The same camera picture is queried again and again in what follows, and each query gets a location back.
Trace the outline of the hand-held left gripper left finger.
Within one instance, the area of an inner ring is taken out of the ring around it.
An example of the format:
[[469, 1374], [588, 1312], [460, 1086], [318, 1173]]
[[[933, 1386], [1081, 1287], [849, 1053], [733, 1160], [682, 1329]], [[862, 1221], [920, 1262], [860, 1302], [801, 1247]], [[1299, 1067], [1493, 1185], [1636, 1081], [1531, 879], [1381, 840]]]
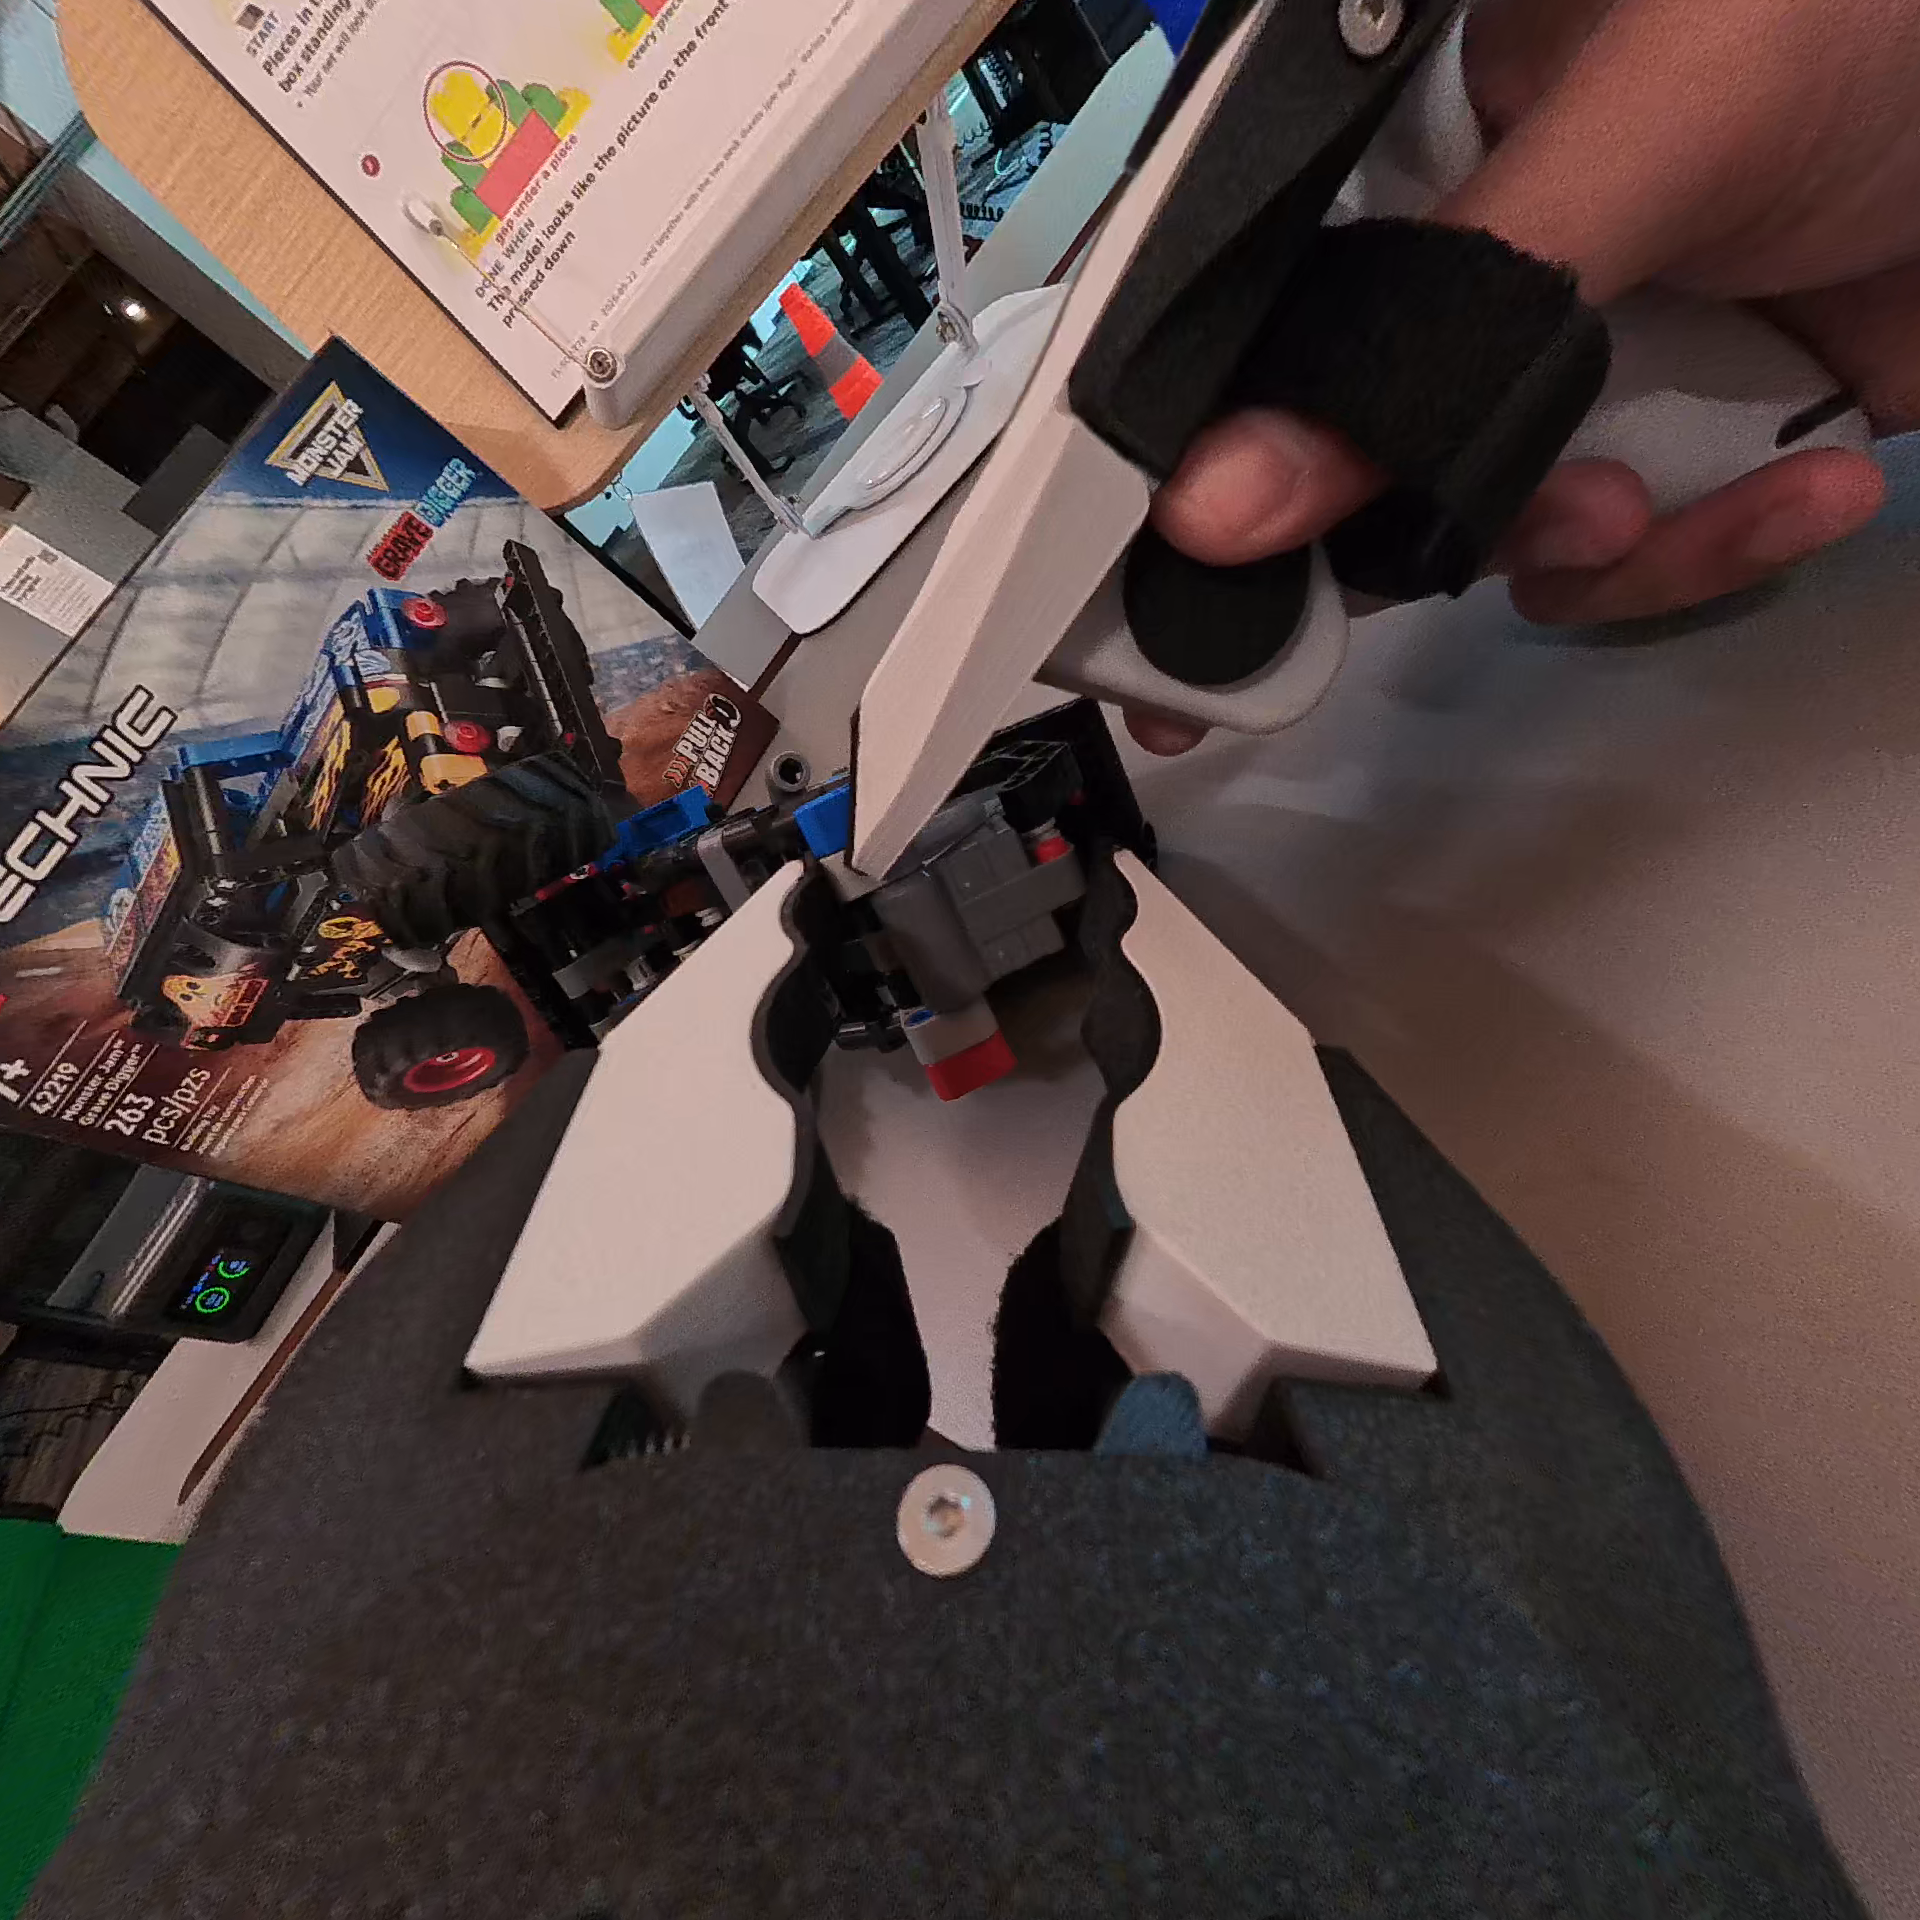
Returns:
[[628, 1381], [687, 1422], [717, 1381], [786, 1381], [816, 1446], [923, 1444], [901, 1240], [842, 1186], [816, 1104], [838, 911], [820, 867], [781, 867], [598, 1045], [469, 1379]]

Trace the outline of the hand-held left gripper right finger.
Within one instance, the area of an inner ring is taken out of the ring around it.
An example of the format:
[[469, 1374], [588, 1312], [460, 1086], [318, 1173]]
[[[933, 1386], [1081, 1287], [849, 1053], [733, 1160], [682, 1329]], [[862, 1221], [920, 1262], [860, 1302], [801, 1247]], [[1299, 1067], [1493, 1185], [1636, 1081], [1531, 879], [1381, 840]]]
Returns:
[[1091, 1451], [1185, 1382], [1256, 1451], [1297, 1384], [1424, 1393], [1439, 1356], [1308, 1031], [1132, 852], [1081, 922], [1100, 1101], [1057, 1221], [1007, 1276], [994, 1444]]

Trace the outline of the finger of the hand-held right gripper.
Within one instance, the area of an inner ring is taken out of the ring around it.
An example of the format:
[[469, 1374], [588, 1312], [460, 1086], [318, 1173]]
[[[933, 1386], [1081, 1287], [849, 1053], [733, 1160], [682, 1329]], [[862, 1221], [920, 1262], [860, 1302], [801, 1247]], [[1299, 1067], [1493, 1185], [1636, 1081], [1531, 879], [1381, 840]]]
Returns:
[[1021, 402], [862, 690], [849, 865], [887, 875], [1039, 675], [1147, 518], [1155, 483], [1081, 420], [1072, 370], [1236, 75], [1250, 13], [1117, 198]]

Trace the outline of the blue black lego truck model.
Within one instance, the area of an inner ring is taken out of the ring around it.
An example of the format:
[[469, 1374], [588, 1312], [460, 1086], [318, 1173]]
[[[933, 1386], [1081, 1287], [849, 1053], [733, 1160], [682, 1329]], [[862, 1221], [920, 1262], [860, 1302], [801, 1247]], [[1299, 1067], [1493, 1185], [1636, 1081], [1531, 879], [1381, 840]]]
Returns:
[[404, 808], [333, 868], [399, 955], [481, 933], [568, 1049], [601, 1043], [791, 871], [824, 977], [829, 1038], [909, 1049], [943, 1101], [1015, 1068], [990, 990], [1064, 952], [1099, 855], [1147, 861], [1152, 828], [1106, 721], [1074, 701], [997, 733], [876, 880], [853, 875], [853, 776], [770, 757], [770, 801], [731, 814], [704, 789], [617, 820], [568, 752]]

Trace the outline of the monster truck lego box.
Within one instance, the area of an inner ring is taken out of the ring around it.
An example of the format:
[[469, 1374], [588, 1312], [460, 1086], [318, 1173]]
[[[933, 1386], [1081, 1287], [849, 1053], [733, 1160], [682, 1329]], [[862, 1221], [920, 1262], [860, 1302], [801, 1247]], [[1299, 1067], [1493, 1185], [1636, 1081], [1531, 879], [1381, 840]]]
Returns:
[[621, 820], [775, 718], [345, 344], [5, 718], [5, 1124], [396, 1221], [598, 1008]]

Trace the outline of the person's right hand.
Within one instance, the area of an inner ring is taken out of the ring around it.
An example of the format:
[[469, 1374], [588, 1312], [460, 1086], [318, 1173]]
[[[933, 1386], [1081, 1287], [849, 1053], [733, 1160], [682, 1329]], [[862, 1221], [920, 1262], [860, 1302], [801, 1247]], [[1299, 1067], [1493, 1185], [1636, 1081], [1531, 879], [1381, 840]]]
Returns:
[[[1764, 315], [1878, 438], [1918, 412], [1915, 2], [1473, 4], [1484, 154], [1433, 204], [1604, 306], [1646, 284]], [[1804, 448], [1657, 516], [1619, 462], [1554, 469], [1490, 570], [1538, 626], [1689, 613], [1761, 589], [1882, 511], [1878, 462]]]

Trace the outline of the clear white sign stand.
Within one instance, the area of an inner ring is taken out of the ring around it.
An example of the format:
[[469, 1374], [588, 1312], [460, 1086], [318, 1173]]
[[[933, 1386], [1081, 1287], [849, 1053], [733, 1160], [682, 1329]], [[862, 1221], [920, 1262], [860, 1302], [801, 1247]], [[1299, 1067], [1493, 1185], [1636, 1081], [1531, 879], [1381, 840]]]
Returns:
[[733, 466], [781, 524], [755, 576], [758, 601], [797, 637], [838, 618], [883, 567], [997, 443], [1059, 325], [1068, 290], [1043, 287], [974, 309], [965, 290], [962, 207], [954, 129], [945, 97], [916, 129], [941, 301], [933, 315], [941, 357], [894, 402], [854, 456], [805, 506], [792, 506], [752, 466], [708, 383], [688, 402]]

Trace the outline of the orange traffic cone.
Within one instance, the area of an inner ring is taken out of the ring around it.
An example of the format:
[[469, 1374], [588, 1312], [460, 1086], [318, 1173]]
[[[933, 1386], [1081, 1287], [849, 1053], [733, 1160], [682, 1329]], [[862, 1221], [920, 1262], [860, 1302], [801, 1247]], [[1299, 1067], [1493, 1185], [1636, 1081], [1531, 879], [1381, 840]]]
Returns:
[[778, 301], [834, 409], [845, 420], [857, 420], [881, 394], [884, 377], [853, 349], [803, 284], [783, 287]]

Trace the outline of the black power station with display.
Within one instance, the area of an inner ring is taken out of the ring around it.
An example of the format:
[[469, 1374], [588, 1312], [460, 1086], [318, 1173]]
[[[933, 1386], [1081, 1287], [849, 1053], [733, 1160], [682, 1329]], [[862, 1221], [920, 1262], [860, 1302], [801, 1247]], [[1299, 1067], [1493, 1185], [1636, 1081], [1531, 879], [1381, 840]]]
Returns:
[[246, 1341], [328, 1229], [302, 1199], [2, 1136], [2, 1311], [24, 1331]]

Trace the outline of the white instruction sign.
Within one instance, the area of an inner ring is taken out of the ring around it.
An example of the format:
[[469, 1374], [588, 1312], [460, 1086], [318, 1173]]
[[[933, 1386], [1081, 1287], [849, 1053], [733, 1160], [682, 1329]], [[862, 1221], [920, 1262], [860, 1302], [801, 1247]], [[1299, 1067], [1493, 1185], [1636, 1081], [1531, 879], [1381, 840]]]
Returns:
[[149, 4], [551, 425], [614, 428], [1008, 4]]

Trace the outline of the green plastic bin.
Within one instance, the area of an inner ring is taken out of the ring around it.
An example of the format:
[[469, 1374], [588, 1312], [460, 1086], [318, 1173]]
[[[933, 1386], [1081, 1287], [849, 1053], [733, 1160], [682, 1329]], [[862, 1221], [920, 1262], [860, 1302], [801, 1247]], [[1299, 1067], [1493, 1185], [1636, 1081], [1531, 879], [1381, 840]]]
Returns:
[[74, 1821], [180, 1547], [2, 1523], [2, 1914]]

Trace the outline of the instruction sheet on stand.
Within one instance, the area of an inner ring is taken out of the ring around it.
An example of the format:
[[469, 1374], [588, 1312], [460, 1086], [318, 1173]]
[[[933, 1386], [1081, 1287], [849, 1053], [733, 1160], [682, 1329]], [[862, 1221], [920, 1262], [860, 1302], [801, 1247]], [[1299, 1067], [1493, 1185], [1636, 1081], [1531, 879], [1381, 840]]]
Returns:
[[781, 232], [634, 425], [554, 425], [145, 4], [61, 4], [59, 37], [93, 132], [244, 292], [302, 349], [345, 338], [549, 512], [613, 483], [805, 239], [797, 220]]

